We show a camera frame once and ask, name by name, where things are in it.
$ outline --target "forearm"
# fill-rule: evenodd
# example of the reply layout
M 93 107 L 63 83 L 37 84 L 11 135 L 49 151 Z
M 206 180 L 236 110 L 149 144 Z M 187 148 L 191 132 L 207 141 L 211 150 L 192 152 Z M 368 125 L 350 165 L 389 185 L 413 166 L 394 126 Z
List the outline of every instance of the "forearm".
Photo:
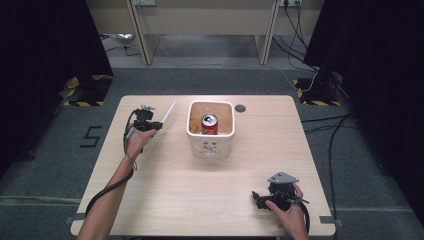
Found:
M 133 160 L 126 155 L 115 174 L 112 176 L 107 186 L 110 186 L 124 179 L 131 172 Z M 84 223 L 81 227 L 78 239 L 107 239 L 115 222 L 118 213 L 119 205 L 125 192 L 127 183 L 123 183 L 117 188 L 97 199 Z

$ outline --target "gray carpet floor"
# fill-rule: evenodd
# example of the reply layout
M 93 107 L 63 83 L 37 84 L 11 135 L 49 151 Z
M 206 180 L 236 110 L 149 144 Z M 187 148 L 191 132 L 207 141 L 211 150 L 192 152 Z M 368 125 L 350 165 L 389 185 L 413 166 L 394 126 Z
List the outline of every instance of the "gray carpet floor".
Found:
M 0 181 L 0 239 L 75 239 L 70 233 L 72 217 L 119 100 L 125 95 L 290 95 L 301 120 L 351 112 L 346 104 L 300 104 L 287 80 L 313 77 L 313 73 L 285 73 L 287 79 L 277 70 L 114 69 L 115 77 L 103 106 L 60 106 L 34 149 L 35 159 L 14 162 Z M 339 120 L 303 123 L 332 210 L 329 144 Z M 81 148 L 80 145 L 92 143 L 84 139 L 90 126 L 101 126 L 92 130 L 100 139 L 96 147 Z M 424 239 L 422 225 L 394 179 L 379 167 L 354 115 L 337 131 L 331 156 L 336 213 L 342 223 L 337 230 L 338 239 Z

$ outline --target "soda can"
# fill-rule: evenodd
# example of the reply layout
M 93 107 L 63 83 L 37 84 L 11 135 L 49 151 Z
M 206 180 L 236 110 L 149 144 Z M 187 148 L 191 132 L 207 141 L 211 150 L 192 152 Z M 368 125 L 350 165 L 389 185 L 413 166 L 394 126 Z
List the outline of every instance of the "soda can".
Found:
M 202 117 L 202 134 L 218 134 L 218 118 L 213 114 L 206 114 Z

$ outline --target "light wood tabletop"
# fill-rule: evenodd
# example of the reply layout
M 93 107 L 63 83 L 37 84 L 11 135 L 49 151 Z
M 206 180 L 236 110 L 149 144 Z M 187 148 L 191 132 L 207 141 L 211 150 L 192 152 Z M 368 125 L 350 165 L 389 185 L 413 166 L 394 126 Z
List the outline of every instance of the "light wood tabletop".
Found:
M 235 112 L 235 135 L 225 159 L 193 156 L 186 133 L 190 104 L 196 100 L 244 105 Z M 276 216 L 258 209 L 252 191 L 269 195 L 268 177 L 282 171 L 298 178 L 311 218 L 310 236 L 329 236 L 334 224 L 294 100 L 290 96 L 125 96 L 121 99 L 78 208 L 104 188 L 124 156 L 122 137 L 130 113 L 140 105 L 156 108 L 161 129 L 137 158 L 111 235 L 122 236 L 282 236 Z M 83 221 L 74 220 L 77 235 Z

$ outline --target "can top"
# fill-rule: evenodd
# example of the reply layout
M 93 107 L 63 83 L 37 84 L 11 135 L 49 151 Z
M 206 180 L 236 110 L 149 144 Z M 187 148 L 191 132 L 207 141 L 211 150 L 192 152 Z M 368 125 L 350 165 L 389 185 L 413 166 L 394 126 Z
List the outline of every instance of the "can top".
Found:
M 213 114 L 206 114 L 202 118 L 202 123 L 205 126 L 213 126 L 218 123 L 218 118 Z

